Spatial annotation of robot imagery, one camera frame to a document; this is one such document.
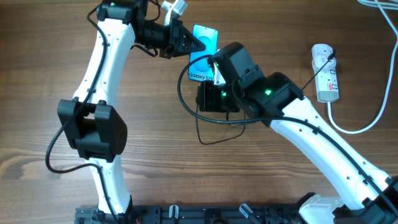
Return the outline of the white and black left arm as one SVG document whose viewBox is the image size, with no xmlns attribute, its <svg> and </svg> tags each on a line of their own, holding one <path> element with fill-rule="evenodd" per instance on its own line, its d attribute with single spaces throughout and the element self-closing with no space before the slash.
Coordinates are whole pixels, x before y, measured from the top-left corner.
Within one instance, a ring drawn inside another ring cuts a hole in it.
<svg viewBox="0 0 398 224">
<path fill-rule="evenodd" d="M 127 142 L 127 125 L 116 110 L 119 82 L 127 56 L 134 48 L 152 57 L 173 58 L 205 49 L 187 30 L 180 16 L 185 1 L 157 3 L 165 11 L 163 24 L 147 18 L 148 1 L 102 1 L 93 10 L 97 31 L 85 76 L 72 99 L 61 100 L 57 114 L 72 149 L 89 168 L 99 202 L 79 208 L 77 223 L 140 223 L 121 165 Z"/>
</svg>

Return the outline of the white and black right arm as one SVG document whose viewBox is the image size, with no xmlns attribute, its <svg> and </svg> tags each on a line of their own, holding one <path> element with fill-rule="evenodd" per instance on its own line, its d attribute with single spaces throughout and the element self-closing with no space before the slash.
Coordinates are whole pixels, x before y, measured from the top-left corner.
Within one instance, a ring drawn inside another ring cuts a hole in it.
<svg viewBox="0 0 398 224">
<path fill-rule="evenodd" d="M 224 83 L 203 81 L 197 119 L 204 112 L 244 111 L 296 146 L 329 180 L 336 197 L 311 194 L 298 207 L 307 223 L 393 223 L 397 220 L 397 181 L 372 165 L 318 114 L 292 80 L 280 72 L 265 76 L 245 47 L 233 42 L 217 52 L 203 43 L 188 46 L 190 63 L 200 60 L 220 72 Z"/>
</svg>

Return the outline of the Galaxy S25 smartphone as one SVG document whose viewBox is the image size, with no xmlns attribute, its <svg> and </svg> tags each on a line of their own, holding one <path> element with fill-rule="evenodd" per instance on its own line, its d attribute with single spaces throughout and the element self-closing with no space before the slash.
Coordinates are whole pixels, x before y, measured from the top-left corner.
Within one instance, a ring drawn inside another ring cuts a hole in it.
<svg viewBox="0 0 398 224">
<path fill-rule="evenodd" d="M 219 32 L 216 29 L 205 27 L 199 24 L 193 25 L 193 36 L 200 40 L 205 45 L 205 50 L 201 52 L 194 52 L 190 54 L 190 62 L 203 55 L 213 55 L 216 53 L 218 46 Z M 208 65 L 208 59 L 203 58 L 195 62 L 188 69 L 189 80 L 202 82 L 213 81 L 214 74 L 212 68 Z"/>
</svg>

